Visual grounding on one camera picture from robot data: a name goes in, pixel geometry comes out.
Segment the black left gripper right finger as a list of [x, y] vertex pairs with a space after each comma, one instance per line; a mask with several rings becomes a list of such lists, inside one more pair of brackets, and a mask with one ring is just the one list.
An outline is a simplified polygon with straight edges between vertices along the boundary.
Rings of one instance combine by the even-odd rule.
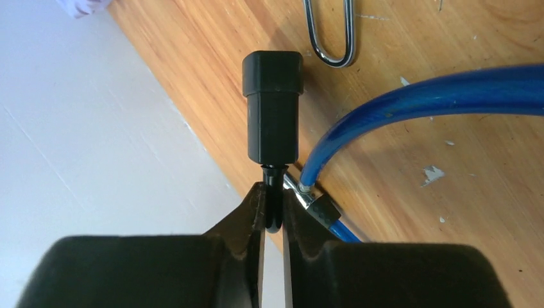
[[463, 244], [346, 243], [291, 190], [283, 209], [287, 307], [510, 307], [488, 259]]

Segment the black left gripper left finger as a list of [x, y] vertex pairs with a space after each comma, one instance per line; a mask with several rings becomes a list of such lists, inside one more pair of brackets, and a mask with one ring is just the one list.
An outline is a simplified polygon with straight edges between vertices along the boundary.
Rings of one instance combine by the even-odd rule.
[[260, 307], [266, 190], [201, 235], [70, 236], [44, 254], [19, 307]]

